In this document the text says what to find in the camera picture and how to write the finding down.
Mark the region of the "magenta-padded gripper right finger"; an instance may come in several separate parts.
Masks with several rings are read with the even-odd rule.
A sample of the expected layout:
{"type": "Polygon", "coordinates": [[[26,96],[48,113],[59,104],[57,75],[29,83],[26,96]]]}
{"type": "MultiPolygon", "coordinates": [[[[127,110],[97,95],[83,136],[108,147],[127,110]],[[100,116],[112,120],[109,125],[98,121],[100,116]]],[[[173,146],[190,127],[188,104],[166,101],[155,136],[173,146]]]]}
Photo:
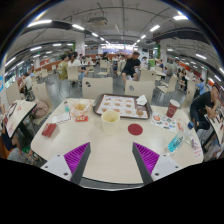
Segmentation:
{"type": "Polygon", "coordinates": [[[145,185],[182,169],[169,155],[159,155],[138,143],[133,144],[132,152],[145,185]]]}

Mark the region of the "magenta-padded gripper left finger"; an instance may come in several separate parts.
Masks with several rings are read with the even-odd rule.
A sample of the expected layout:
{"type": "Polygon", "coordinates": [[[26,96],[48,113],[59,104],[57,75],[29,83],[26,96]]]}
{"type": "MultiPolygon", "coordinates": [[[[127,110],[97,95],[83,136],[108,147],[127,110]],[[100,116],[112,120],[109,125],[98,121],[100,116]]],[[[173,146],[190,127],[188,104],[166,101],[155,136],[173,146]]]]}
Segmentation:
{"type": "Polygon", "coordinates": [[[87,142],[64,155],[55,155],[42,166],[42,169],[79,185],[90,152],[90,143],[87,142]]]}

